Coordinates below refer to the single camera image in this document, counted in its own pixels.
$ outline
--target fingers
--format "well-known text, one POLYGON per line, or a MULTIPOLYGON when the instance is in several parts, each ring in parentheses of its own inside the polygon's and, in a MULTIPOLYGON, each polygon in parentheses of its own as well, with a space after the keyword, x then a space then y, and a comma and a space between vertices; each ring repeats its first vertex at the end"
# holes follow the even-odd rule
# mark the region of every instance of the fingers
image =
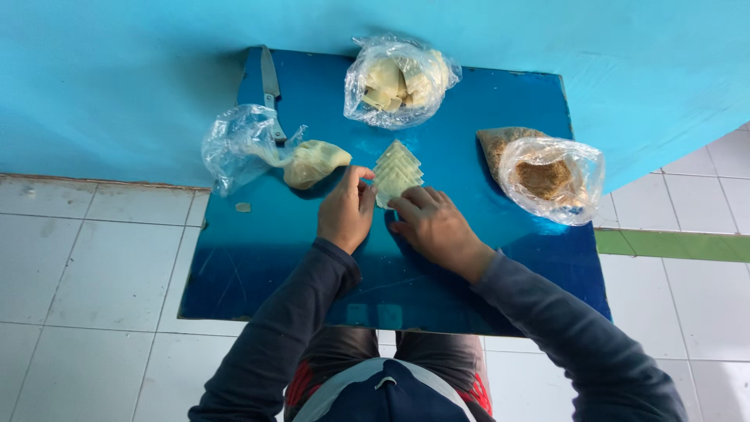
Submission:
POLYGON ((376 193, 377 188, 373 186, 367 186, 367 184, 365 184, 364 189, 360 191, 361 196, 359 198, 359 212, 363 216, 369 216, 370 218, 372 218, 373 209, 375 208, 376 193))
POLYGON ((403 191, 401 197, 412 201, 414 205, 418 206, 419 208, 424 208, 427 205, 436 203, 432 196, 421 186, 413 186, 412 188, 408 188, 407 190, 403 191))
POLYGON ((436 191, 435 188, 433 188, 432 186, 428 186, 424 188, 424 191, 430 194, 430 196, 432 197, 432 199, 435 200, 435 202, 439 203, 443 201, 443 197, 440 196, 440 193, 438 193, 438 191, 436 191))
POLYGON ((420 211, 416 205, 404 197, 395 197, 388 202, 388 206, 398 211, 406 222, 416 222, 420 211))
POLYGON ((453 205, 453 201, 451 200, 450 197, 448 197, 448 195, 444 191, 438 191, 437 194, 440 195, 442 200, 453 205))
POLYGON ((392 222, 388 227, 392 232, 400 234, 411 246, 417 242, 417 234, 414 228, 405 222, 392 222))
POLYGON ((375 173, 367 167, 349 166, 346 168, 339 186, 347 190, 354 188, 359 185, 360 178, 372 180, 375 179, 375 173))

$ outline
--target person's left hand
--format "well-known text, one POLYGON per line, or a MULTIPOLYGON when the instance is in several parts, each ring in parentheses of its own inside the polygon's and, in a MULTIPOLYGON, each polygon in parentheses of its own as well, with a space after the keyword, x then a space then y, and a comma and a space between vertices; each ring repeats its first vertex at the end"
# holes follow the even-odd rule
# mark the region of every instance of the person's left hand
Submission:
POLYGON ((375 178, 367 167, 350 165, 343 177, 320 204, 318 236, 351 255, 370 232, 377 189, 360 180, 375 178))

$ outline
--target leg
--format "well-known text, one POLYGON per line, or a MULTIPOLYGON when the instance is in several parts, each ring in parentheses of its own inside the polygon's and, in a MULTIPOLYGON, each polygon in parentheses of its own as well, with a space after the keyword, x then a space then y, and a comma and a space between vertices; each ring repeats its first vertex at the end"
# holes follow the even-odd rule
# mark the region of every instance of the leg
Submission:
POLYGON ((396 346, 396 359, 437 374, 458 392, 476 420, 491 420, 490 384, 478 336, 399 331, 396 346))
POLYGON ((323 327, 302 354, 284 394, 284 420, 290 422, 320 385, 363 360, 379 357, 375 330, 323 327))

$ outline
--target dark long sleeve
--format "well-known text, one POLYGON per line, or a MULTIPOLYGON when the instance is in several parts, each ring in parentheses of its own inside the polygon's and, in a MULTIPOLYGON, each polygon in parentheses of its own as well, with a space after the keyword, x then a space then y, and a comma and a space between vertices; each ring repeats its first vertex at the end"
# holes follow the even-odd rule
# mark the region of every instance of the dark long sleeve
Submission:
POLYGON ((283 389, 331 304, 360 280, 354 258, 316 239, 288 279, 258 309, 216 374, 192 421, 275 420, 283 389))
POLYGON ((498 252, 474 290, 565 369, 574 420, 687 420, 641 345, 554 283, 498 252))

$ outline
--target plastic bag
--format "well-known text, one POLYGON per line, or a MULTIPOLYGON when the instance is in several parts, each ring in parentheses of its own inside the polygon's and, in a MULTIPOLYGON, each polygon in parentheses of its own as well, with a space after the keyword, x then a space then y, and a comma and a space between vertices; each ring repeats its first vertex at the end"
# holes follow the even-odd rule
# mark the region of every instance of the plastic bag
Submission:
POLYGON ((276 111, 258 104, 241 104, 216 117, 201 145, 203 164, 216 179, 221 197, 233 193, 271 167, 283 167, 302 141, 305 126, 278 147, 271 130, 276 111))
POLYGON ((461 80, 461 66, 454 59, 416 41, 386 34, 354 38, 354 42, 362 50, 346 71, 343 114, 348 119, 390 130, 420 125, 440 108, 446 90, 461 80), (393 88, 392 78, 399 73, 402 76, 393 88), (369 95, 363 101, 368 84, 388 85, 383 91, 376 87, 378 95, 386 95, 382 107, 373 105, 378 100, 369 100, 369 95), (403 98, 389 92, 393 89, 403 98), (394 101, 385 105, 391 98, 394 101))
POLYGON ((604 162, 601 151, 584 143, 523 137, 506 146, 497 175, 502 190, 521 208, 560 224, 578 226, 596 214, 605 179, 604 162))

